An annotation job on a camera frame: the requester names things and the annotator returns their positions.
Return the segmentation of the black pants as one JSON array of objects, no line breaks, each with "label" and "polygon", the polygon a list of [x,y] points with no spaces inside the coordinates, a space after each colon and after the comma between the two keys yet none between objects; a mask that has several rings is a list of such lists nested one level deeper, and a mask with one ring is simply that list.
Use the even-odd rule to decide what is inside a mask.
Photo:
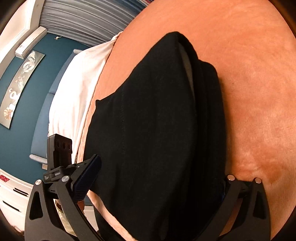
[{"label": "black pants", "polygon": [[84,157],[105,240],[197,240],[223,196],[226,128],[215,68],[166,34],[110,96],[97,100]]}]

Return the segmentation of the blue padded headboard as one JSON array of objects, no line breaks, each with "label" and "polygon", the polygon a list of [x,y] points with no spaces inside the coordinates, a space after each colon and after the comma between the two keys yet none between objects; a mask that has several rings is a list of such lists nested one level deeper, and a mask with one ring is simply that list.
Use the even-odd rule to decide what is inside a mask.
[{"label": "blue padded headboard", "polygon": [[51,85],[48,94],[44,100],[43,106],[39,113],[39,117],[36,123],[32,145],[30,159],[37,161],[41,164],[47,164],[47,137],[48,137],[48,125],[49,125],[49,111],[54,98],[54,95],[58,89],[58,85],[73,58],[82,52],[82,50],[74,49],[69,58],[63,64],[59,73],[57,74],[53,84]]}]

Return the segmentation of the white bedside drawer cabinet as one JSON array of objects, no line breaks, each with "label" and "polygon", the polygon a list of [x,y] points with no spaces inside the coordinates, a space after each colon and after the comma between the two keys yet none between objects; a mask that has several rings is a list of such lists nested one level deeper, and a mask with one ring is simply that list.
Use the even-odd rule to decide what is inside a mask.
[{"label": "white bedside drawer cabinet", "polygon": [[25,230],[27,206],[33,185],[1,169],[1,211],[11,226]]}]

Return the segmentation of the white bed sheet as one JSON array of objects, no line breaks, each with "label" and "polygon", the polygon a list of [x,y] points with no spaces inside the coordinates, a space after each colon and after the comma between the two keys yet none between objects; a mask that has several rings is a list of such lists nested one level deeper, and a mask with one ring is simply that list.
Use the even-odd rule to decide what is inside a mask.
[{"label": "white bed sheet", "polygon": [[48,136],[72,140],[71,161],[77,161],[79,145],[100,74],[120,33],[108,42],[85,49],[66,68],[49,111]]}]

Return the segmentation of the white air conditioner unit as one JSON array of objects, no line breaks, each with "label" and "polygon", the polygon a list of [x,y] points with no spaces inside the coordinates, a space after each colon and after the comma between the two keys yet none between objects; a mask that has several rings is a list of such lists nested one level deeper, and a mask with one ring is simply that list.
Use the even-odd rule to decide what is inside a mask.
[{"label": "white air conditioner unit", "polygon": [[40,26],[32,32],[15,50],[17,58],[24,59],[33,47],[47,34],[47,29]]}]

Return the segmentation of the grey striped curtain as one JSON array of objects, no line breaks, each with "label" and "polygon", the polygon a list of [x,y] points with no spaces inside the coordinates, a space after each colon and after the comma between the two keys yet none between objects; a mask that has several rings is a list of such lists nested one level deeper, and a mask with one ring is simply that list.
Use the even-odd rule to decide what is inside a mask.
[{"label": "grey striped curtain", "polygon": [[87,46],[108,42],[123,31],[151,1],[44,1],[40,25]]}]

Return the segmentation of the orange plush blanket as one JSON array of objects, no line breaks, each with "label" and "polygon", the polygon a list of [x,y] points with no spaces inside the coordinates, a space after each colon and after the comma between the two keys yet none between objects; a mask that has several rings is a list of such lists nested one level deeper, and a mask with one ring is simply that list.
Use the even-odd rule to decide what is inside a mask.
[{"label": "orange plush blanket", "polygon": [[[120,34],[100,74],[85,144],[96,101],[113,94],[172,32],[184,35],[198,59],[217,72],[226,128],[222,202],[227,175],[260,178],[270,240],[295,240],[295,37],[269,1],[151,3]],[[79,149],[83,156],[84,151],[85,146]]]}]

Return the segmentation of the silver floral wall art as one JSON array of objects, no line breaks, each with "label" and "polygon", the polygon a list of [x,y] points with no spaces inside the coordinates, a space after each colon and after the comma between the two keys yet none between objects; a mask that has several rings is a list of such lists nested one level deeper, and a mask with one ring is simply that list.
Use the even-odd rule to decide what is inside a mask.
[{"label": "silver floral wall art", "polygon": [[45,54],[33,50],[17,70],[1,102],[1,125],[10,129],[11,121],[22,92]]}]

